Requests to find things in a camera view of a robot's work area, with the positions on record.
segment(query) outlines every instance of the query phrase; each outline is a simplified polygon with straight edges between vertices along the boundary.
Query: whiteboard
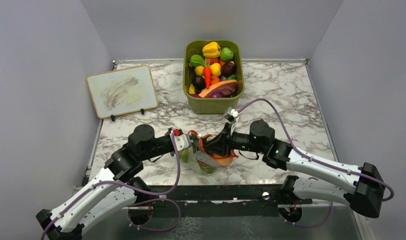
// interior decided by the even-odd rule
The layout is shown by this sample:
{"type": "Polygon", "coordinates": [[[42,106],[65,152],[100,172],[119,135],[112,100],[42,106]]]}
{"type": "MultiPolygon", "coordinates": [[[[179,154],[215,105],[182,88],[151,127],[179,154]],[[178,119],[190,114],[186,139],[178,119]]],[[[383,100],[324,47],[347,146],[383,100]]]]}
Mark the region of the whiteboard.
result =
{"type": "Polygon", "coordinates": [[[152,109],[159,104],[149,65],[90,75],[86,83],[101,119],[152,109]]]}

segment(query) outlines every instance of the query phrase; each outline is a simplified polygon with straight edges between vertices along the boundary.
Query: transparent plastic bag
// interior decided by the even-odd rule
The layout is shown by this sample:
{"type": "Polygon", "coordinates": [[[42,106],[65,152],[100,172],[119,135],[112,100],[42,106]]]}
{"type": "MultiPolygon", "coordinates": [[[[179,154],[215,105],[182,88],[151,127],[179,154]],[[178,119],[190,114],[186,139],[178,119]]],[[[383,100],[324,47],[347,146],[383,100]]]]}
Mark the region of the transparent plastic bag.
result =
{"type": "Polygon", "coordinates": [[[203,140],[210,140],[214,135],[197,138],[195,131],[190,131],[191,147],[179,151],[179,158],[200,175],[210,175],[227,168],[238,156],[233,152],[231,156],[208,155],[203,149],[203,140]]]}

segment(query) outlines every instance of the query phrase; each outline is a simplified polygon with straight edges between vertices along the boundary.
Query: red button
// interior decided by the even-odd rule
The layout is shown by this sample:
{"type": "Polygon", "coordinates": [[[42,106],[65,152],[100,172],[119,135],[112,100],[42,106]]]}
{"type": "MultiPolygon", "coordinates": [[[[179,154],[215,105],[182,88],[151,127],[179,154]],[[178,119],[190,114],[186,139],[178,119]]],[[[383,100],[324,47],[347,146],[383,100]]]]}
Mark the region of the red button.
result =
{"type": "Polygon", "coordinates": [[[178,128],[175,128],[175,129],[173,130],[173,134],[174,134],[175,136],[179,136],[179,135],[180,135],[180,130],[179,130],[178,128]]]}

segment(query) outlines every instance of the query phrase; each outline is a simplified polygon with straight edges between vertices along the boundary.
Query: olive green plastic container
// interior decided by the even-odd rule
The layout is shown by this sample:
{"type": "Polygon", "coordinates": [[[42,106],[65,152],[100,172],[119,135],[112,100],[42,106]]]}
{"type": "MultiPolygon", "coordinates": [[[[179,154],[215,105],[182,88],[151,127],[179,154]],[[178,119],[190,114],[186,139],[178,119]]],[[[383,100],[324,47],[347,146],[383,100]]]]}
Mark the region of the olive green plastic container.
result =
{"type": "Polygon", "coordinates": [[[237,107],[239,98],[244,93],[243,66],[239,46],[235,42],[228,40],[196,40],[190,42],[185,48],[182,88],[188,98],[188,105],[196,114],[223,114],[228,107],[237,107]],[[211,42],[217,42],[221,48],[230,48],[234,51],[234,63],[237,66],[235,75],[237,76],[238,90],[232,97],[197,98],[190,96],[188,93],[193,76],[195,75],[193,68],[188,65],[190,58],[195,54],[203,56],[203,47],[211,42]]]}

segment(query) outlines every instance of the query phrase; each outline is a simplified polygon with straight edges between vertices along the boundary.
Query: white marble table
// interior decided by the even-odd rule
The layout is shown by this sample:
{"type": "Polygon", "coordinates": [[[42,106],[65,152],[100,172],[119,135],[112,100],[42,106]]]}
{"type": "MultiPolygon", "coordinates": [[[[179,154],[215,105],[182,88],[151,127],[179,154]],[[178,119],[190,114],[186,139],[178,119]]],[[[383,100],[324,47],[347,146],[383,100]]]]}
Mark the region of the white marble table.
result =
{"type": "MultiPolygon", "coordinates": [[[[136,64],[119,64],[117,69],[136,64]]],[[[197,115],[187,103],[182,88],[183,63],[149,64],[154,78],[159,106],[147,110],[144,115],[126,114],[112,122],[110,118],[102,123],[96,145],[90,177],[104,166],[111,154],[126,143],[130,133],[140,124],[150,124],[155,136],[166,133],[169,127],[185,131],[196,130],[200,134],[217,134],[224,126],[221,115],[197,115]]],[[[333,160],[333,152],[327,137],[323,119],[315,99],[308,72],[303,63],[244,62],[245,91],[238,107],[255,98],[266,98],[278,109],[295,145],[310,153],[333,160]]],[[[237,130],[249,132],[252,121],[264,119],[275,129],[275,137],[286,141],[286,135],[274,111],[264,102],[248,107],[240,117],[237,130]]],[[[165,154],[156,163],[144,161],[140,176],[148,185],[172,185],[176,177],[175,157],[165,154]]],[[[209,176],[197,175],[181,163],[180,185],[237,185],[237,184],[281,184],[287,175],[295,172],[272,169],[260,159],[237,158],[227,169],[209,176]]]]}

